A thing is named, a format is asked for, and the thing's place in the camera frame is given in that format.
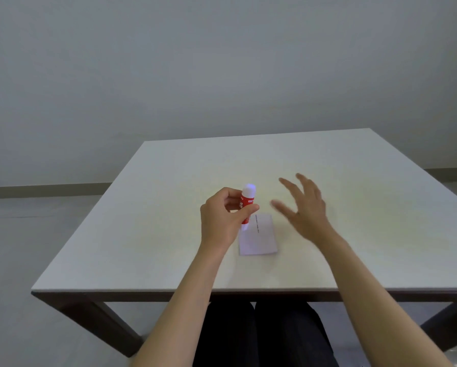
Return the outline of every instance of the left hand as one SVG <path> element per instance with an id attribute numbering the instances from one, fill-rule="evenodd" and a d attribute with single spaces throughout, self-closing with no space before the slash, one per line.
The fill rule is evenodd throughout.
<path id="1" fill-rule="evenodd" d="M 259 210 L 255 203 L 240 209 L 241 194 L 238 189 L 225 187 L 201 205 L 201 252 L 223 258 L 235 241 L 242 222 Z"/>

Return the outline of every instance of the white glue stick cap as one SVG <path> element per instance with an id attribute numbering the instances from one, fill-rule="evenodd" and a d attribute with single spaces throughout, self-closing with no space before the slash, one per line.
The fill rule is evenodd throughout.
<path id="1" fill-rule="evenodd" d="M 254 198 L 256 197 L 256 186 L 254 184 L 246 184 L 242 190 L 242 195 L 245 198 Z"/>

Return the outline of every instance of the table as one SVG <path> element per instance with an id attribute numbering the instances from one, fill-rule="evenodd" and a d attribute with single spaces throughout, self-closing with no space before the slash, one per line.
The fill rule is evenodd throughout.
<path id="1" fill-rule="evenodd" d="M 269 205 L 294 206 L 278 177 L 296 172 L 321 188 L 330 221 L 395 299 L 457 302 L 457 196 L 371 129 L 144 142 L 32 294 L 133 355 L 142 339 L 104 302 L 168 301 L 199 246 L 200 205 L 250 182 L 279 252 L 242 257 L 236 241 L 212 299 L 340 301 L 323 256 Z M 424 325 L 443 350 L 457 343 L 452 307 Z"/>

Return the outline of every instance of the table leg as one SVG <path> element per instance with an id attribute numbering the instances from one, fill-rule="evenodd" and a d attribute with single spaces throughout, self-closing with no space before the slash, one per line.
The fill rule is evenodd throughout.
<path id="1" fill-rule="evenodd" d="M 32 293 L 74 322 L 96 335 L 127 357 L 133 356 L 143 340 L 109 306 L 87 301 L 86 296 L 64 296 L 52 293 Z"/>
<path id="2" fill-rule="evenodd" d="M 448 305 L 421 328 L 442 351 L 457 346 L 457 303 Z"/>

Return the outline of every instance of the forearm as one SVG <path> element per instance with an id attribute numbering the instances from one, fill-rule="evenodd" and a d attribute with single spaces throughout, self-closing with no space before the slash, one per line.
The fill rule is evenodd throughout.
<path id="1" fill-rule="evenodd" d="M 198 252 L 133 367 L 188 366 L 193 363 L 213 282 L 222 258 Z"/>
<path id="2" fill-rule="evenodd" d="M 342 237 L 332 232 L 318 246 L 373 366 L 451 366 Z"/>

